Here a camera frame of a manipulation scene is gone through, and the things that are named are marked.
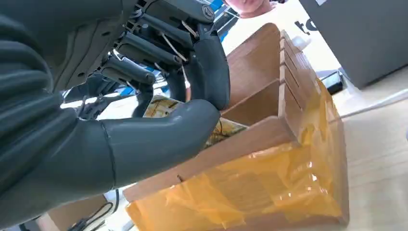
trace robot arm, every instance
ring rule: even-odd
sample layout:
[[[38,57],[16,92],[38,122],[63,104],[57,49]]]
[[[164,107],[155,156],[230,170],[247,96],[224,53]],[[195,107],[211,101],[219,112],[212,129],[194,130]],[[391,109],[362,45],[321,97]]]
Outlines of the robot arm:
[[[135,14],[140,10],[151,16],[144,24],[148,21],[168,35],[186,60],[176,58],[169,64],[162,50],[179,55],[157,34],[143,38],[143,31],[127,30],[128,20],[137,27],[141,18]],[[230,92],[226,58],[211,30],[208,10],[197,2],[176,0],[0,2],[0,207],[6,211],[0,216],[0,229],[137,182],[197,155]],[[158,25],[157,20],[166,24]],[[183,22],[197,35],[182,30]],[[154,47],[129,45],[127,34],[161,50],[151,53]],[[139,64],[155,61],[169,73],[170,90],[178,94],[185,90],[179,72],[183,66],[193,100],[160,119],[86,121],[77,118],[74,109],[61,109],[62,98],[55,92],[95,72],[110,68],[113,79],[151,83],[149,73],[132,68],[138,64],[122,67],[124,57],[115,64],[107,62],[112,48],[129,60],[143,57]]]

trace wooden compartment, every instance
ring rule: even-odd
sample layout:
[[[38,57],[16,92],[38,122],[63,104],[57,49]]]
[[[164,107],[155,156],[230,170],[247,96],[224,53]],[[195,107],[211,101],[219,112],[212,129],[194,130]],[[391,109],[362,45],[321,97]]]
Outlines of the wooden compartment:
[[[227,57],[231,103],[222,117],[250,127],[201,151],[195,158],[126,189],[128,201],[140,200],[253,152],[299,141],[302,109],[316,89],[308,74],[313,71],[302,69],[298,60],[294,58],[295,63],[290,57],[296,57],[293,50],[299,58],[303,54],[291,48],[291,42],[282,42],[285,33],[282,34],[274,24],[266,24]]]

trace gray rubber covering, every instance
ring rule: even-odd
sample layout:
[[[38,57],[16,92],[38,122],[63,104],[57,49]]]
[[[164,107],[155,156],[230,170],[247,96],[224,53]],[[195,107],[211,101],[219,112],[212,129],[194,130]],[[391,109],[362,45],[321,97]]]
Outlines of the gray rubber covering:
[[[108,10],[84,17],[83,4]],[[58,11],[64,7],[67,12]],[[160,119],[84,121],[60,108],[44,60],[51,38],[44,33],[62,38],[84,22],[114,17],[121,7],[120,0],[0,2],[0,229],[192,158],[217,124],[219,111],[204,100]],[[53,17],[46,20],[34,9]]]

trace yellow plastic wrap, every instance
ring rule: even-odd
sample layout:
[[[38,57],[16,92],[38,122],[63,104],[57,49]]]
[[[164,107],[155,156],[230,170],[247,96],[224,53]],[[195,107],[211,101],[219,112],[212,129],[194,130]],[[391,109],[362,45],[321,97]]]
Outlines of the yellow plastic wrap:
[[[302,118],[300,146],[250,154],[131,203],[127,212],[139,230],[222,230],[279,212],[289,222],[343,216],[343,134],[330,123],[338,114],[319,86]]]

